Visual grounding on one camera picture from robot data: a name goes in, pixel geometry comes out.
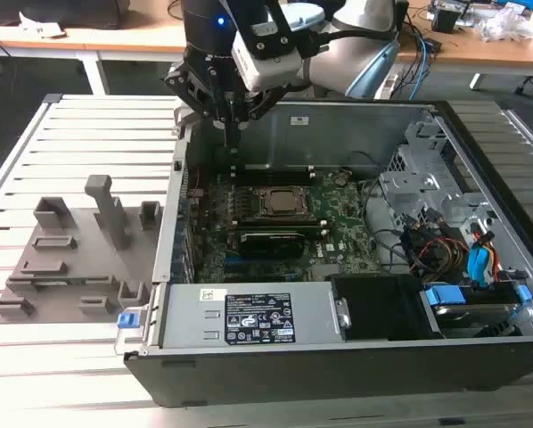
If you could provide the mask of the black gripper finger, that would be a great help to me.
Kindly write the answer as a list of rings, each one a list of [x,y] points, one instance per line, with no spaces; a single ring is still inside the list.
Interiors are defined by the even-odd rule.
[[[286,84],[252,94],[243,83],[238,83],[232,100],[232,147],[238,147],[245,123],[262,118],[290,91],[291,85]]]
[[[223,131],[225,146],[230,145],[230,105],[219,84],[217,67],[211,63],[203,68],[209,79],[205,86],[187,67],[181,63],[164,78],[164,83],[184,104],[202,119]]]

